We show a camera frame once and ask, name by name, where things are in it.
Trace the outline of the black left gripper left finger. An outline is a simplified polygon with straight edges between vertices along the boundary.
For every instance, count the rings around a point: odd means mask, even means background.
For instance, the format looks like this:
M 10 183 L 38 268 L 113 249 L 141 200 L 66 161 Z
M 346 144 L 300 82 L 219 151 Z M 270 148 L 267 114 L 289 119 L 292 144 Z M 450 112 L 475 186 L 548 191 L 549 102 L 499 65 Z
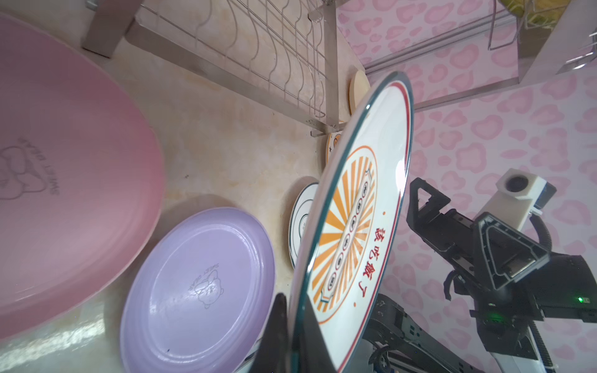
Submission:
M 250 373 L 283 373 L 287 371 L 289 352 L 288 307 L 283 293 L 275 296 L 259 349 Z

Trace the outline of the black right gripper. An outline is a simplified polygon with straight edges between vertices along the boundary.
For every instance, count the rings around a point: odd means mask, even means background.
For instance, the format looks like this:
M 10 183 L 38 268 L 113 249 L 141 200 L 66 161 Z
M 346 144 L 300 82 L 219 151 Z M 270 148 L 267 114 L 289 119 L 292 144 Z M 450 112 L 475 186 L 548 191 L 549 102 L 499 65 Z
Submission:
M 419 190 L 429 194 L 419 204 Z M 407 224 L 467 280 L 476 279 L 489 292 L 500 292 L 519 283 L 550 261 L 551 241 L 547 230 L 537 242 L 489 212 L 472 222 L 455 209 L 441 213 L 451 199 L 417 177 L 410 183 Z

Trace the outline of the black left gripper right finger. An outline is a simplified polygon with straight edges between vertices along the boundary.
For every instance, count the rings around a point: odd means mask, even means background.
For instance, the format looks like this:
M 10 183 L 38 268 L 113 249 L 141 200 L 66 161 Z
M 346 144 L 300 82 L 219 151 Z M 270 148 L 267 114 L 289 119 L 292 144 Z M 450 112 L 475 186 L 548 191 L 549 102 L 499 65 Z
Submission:
M 305 306 L 298 328 L 298 372 L 337 372 L 311 305 Z

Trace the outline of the white plate orange sunburst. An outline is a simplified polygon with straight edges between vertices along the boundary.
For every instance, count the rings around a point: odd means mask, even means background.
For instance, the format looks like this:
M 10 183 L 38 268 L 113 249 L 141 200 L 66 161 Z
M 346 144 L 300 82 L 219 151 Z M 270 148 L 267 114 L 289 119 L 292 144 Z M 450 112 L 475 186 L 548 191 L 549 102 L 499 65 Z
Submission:
M 407 189 L 414 94 L 402 71 L 378 80 L 341 133 L 300 242 L 289 301 L 289 371 L 298 372 L 306 305 L 343 371 L 361 340 L 390 259 Z

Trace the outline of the green rimmed woven bamboo plate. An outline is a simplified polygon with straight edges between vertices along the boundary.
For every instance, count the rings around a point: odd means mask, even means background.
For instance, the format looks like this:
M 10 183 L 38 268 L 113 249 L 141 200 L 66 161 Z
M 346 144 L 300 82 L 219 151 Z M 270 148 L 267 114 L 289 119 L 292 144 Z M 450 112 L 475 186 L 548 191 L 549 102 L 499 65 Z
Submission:
M 497 0 L 513 16 L 535 23 L 555 22 L 561 18 L 570 0 Z

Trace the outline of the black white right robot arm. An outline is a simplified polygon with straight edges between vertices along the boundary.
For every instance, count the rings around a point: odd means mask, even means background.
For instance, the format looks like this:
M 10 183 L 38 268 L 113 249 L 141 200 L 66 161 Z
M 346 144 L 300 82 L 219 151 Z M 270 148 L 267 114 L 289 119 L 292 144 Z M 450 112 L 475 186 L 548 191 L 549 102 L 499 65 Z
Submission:
M 511 169 L 474 219 L 423 179 L 410 183 L 407 224 L 452 267 L 443 294 L 468 295 L 477 333 L 503 372 L 554 372 L 536 324 L 596 321 L 596 281 L 582 256 L 553 251 L 541 219 L 556 187 Z

